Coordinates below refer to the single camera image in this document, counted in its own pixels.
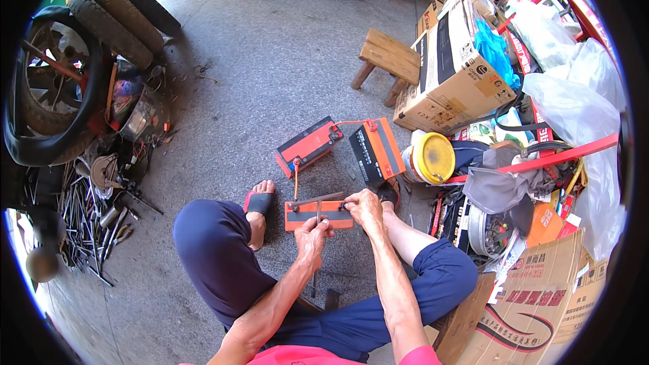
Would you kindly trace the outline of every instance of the motorcycle battery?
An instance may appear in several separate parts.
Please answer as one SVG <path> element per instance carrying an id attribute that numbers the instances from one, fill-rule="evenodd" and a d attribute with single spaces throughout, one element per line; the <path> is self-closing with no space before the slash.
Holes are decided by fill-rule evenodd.
<path id="1" fill-rule="evenodd" d="M 294 159 L 299 159 L 299 170 L 313 164 L 318 158 L 343 139 L 343 134 L 334 125 L 331 116 L 327 116 L 311 127 L 284 142 L 275 151 L 275 159 L 289 179 L 295 173 Z"/>
<path id="2" fill-rule="evenodd" d="M 352 144 L 363 180 L 368 185 L 379 185 L 406 171 L 387 118 L 364 122 L 363 126 L 349 137 L 349 142 Z"/>
<path id="3" fill-rule="evenodd" d="M 295 231 L 305 221 L 311 217 L 315 217 L 317 214 L 318 203 L 316 201 L 298 206 L 295 210 L 289 207 L 290 203 L 290 201 L 284 202 L 284 229 L 286 231 Z M 349 213 L 349 210 L 343 208 L 344 201 L 326 200 L 321 203 L 320 214 L 329 217 L 329 221 L 334 225 L 334 229 L 353 228 L 354 219 L 352 218 L 352 214 Z"/>

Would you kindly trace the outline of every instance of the navy blue pants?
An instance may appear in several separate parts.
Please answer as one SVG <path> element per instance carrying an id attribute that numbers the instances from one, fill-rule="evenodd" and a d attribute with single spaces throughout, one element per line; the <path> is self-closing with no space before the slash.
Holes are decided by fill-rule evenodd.
<path id="1" fill-rule="evenodd" d="M 173 238 L 191 282 L 226 328 L 277 282 L 260 269 L 247 246 L 250 225 L 243 209 L 231 201 L 192 201 L 176 217 Z M 413 267 L 419 277 L 412 288 L 424 324 L 460 304 L 478 279 L 471 259 L 448 240 L 425 247 Z M 374 296 L 321 313 L 307 312 L 296 303 L 266 347 L 309 345 L 366 362 L 370 351 L 388 342 L 383 308 Z"/>

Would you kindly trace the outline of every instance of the pink shirt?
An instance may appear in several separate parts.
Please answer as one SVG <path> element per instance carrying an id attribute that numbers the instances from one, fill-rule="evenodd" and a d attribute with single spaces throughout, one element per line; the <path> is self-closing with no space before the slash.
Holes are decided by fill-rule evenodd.
<path id="1" fill-rule="evenodd" d="M 255 355 L 248 365 L 353 365 L 359 362 L 337 357 L 318 347 L 302 345 L 275 345 Z M 441 365 L 430 345 L 410 351 L 399 365 Z"/>

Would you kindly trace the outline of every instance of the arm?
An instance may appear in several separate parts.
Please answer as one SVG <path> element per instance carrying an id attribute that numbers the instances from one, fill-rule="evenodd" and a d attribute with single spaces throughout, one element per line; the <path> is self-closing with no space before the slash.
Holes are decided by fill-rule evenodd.
<path id="1" fill-rule="evenodd" d="M 232 324 L 221 348 L 208 365 L 240 365 L 252 361 L 259 349 L 280 328 L 286 313 L 300 295 L 313 273 L 320 267 L 324 238 L 333 237 L 333 225 L 315 218 L 295 231 L 297 259 L 268 292 Z"/>
<path id="2" fill-rule="evenodd" d="M 410 351 L 429 345 L 417 298 L 394 252 L 383 224 L 383 209 L 376 194 L 365 189 L 345 199 L 346 208 L 369 236 L 377 267 L 378 297 L 398 364 Z"/>

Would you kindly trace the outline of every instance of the plastic bucket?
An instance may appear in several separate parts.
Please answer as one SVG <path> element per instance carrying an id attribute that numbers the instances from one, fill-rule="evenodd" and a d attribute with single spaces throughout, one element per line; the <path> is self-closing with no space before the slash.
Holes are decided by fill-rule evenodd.
<path id="1" fill-rule="evenodd" d="M 401 152 L 409 182 L 439 185 L 455 170 L 455 152 L 442 134 L 426 133 L 413 138 L 413 144 Z"/>

